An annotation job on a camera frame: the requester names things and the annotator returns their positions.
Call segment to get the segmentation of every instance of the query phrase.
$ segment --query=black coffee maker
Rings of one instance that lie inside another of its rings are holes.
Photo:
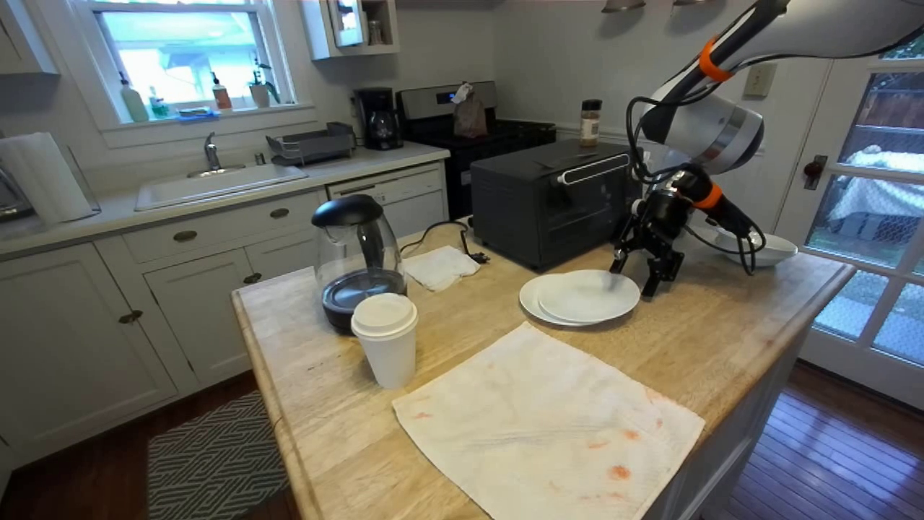
[[[393,88],[355,88],[352,106],[365,147],[400,147],[404,139]]]

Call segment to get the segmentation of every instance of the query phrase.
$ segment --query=oven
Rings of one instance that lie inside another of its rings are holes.
[[[524,147],[540,147],[556,139],[555,124],[498,121],[494,81],[472,81],[472,95],[485,106],[488,133],[468,139],[453,133],[453,93],[446,85],[400,88],[397,113],[406,142],[420,142],[451,150],[445,160],[445,188],[451,218],[469,212],[469,165],[488,155],[503,155]]]

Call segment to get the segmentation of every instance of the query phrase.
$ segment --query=drawer handle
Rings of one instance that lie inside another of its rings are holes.
[[[199,234],[195,231],[179,231],[173,234],[173,241],[192,241]]]
[[[143,311],[133,309],[133,311],[120,315],[118,322],[134,322],[134,321],[142,321],[142,315]]]

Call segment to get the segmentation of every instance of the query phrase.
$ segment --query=wooden countertop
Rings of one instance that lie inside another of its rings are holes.
[[[416,251],[453,241],[438,228]],[[292,491],[302,516],[482,516],[404,435],[388,400],[427,383],[517,322],[530,321],[517,290],[534,275],[491,254],[445,290],[410,279],[417,302],[417,370],[404,390],[375,386],[355,338],[328,328],[308,267],[234,290]],[[599,246],[555,272],[606,267]],[[735,400],[793,348],[799,332],[845,282],[842,263],[797,254],[747,277],[713,251],[687,246],[674,282],[632,315],[542,332],[579,347],[705,419],[699,444]],[[644,279],[640,254],[625,275]]]

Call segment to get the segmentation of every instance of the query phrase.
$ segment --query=drawer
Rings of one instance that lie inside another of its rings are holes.
[[[397,198],[413,198],[420,192],[440,191],[440,184],[445,184],[440,165],[423,165],[423,166],[406,166],[384,176],[365,176],[365,179],[332,184],[328,197],[337,198],[347,192],[368,192],[380,204],[393,204]]]
[[[179,260],[256,241],[274,234],[312,228],[312,212],[319,204],[319,191],[279,197],[256,204],[237,204],[217,212],[160,221],[152,228],[120,234],[134,263],[160,256]]]

